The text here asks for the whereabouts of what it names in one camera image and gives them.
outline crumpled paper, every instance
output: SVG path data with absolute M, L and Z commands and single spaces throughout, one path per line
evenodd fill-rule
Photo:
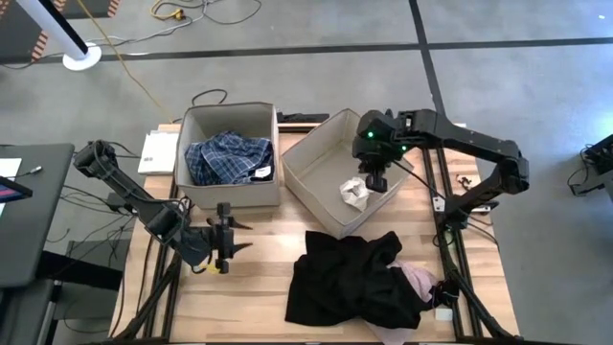
M 351 180 L 341 185 L 341 196 L 343 201 L 364 212 L 368 203 L 368 196 L 372 191 L 366 188 L 366 182 L 359 177 L 354 177 Z

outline wooden tabletop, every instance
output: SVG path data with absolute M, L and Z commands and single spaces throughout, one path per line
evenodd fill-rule
M 161 129 L 178 127 L 161 125 Z M 304 134 L 281 134 L 281 150 L 291 148 L 303 137 Z M 445 154 L 454 193 L 464 192 L 456 182 L 457 174 L 467 176 L 473 185 L 479 182 L 474 157 L 452 150 Z M 414 149 L 406 157 L 414 165 L 414 172 L 425 177 L 421 151 Z M 437 185 L 442 192 L 434 152 L 432 158 Z M 170 176 L 150 176 L 146 179 L 145 189 L 154 197 L 167 198 L 170 184 Z M 282 205 L 274 213 L 238 217 L 238 221 L 254 230 L 236 230 L 235 242 L 252 242 L 254 245 L 241 250 L 230 261 L 229 274 L 205 272 L 195 275 L 183 267 L 170 341 L 377 341 L 365 323 L 357 319 L 333 327 L 307 327 L 284 321 L 293 264 L 306 252 L 305 231 L 323 231 L 323 228 L 287 188 L 281 188 L 281 195 Z M 487 217 L 481 219 L 489 222 Z M 193 225 L 204 224 L 204 220 L 201 211 L 193 214 Z M 510 333 L 518 334 L 498 250 L 491 240 L 470 229 L 464 231 L 464 242 L 474 290 L 498 322 Z M 487 230 L 493 234 L 491 227 Z M 402 242 L 398 259 L 425 267 L 438 278 L 443 277 L 439 249 L 432 244 L 436 230 L 429 194 L 417 179 L 409 177 L 397 195 L 354 235 L 373 240 L 388 231 L 395 231 Z M 125 303 L 117 333 L 137 310 L 149 238 L 143 224 L 137 221 L 125 264 Z M 156 242 L 148 256 L 143 302 L 149 294 L 157 250 Z M 121 293 L 119 296 L 112 325 L 117 322 L 119 314 Z M 464 297 L 460 302 L 465 333 L 470 334 Z M 154 335 L 161 332 L 165 306 L 166 293 L 158 305 Z M 424 312 L 414 338 L 407 340 L 454 340 L 451 322 L 437 321 L 434 315 L 433 310 Z

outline white stand base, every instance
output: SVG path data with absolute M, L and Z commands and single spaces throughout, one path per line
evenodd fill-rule
M 62 62 L 64 67 L 71 71 L 84 71 L 90 67 L 93 67 L 102 57 L 102 49 L 94 43 L 87 42 L 87 55 L 85 58 L 75 60 L 67 55 L 64 55 Z

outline plaid shirt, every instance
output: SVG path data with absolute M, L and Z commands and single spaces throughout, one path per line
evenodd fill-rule
M 197 186 L 252 182 L 256 169 L 272 165 L 270 140 L 243 138 L 228 130 L 185 151 L 185 160 Z

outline open cardboard box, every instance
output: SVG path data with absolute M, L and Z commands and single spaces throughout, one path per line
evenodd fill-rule
M 241 185 L 196 186 L 185 161 L 191 143 L 203 142 L 224 131 L 234 130 L 245 137 L 268 138 L 274 150 L 274 175 L 271 181 Z M 232 207 L 279 206 L 279 131 L 277 112 L 269 103 L 201 105 L 188 109 L 177 143 L 174 178 L 177 187 L 204 210 L 215 209 L 218 202 Z
M 358 176 L 359 160 L 352 157 L 352 141 L 360 115 L 345 109 L 312 130 L 282 156 L 285 186 L 337 238 L 354 232 L 369 216 L 387 202 L 400 188 L 408 173 L 392 165 L 387 169 L 388 192 L 372 192 L 368 206 L 360 212 L 346 204 L 340 186 Z M 408 169 L 413 166 L 403 160 Z

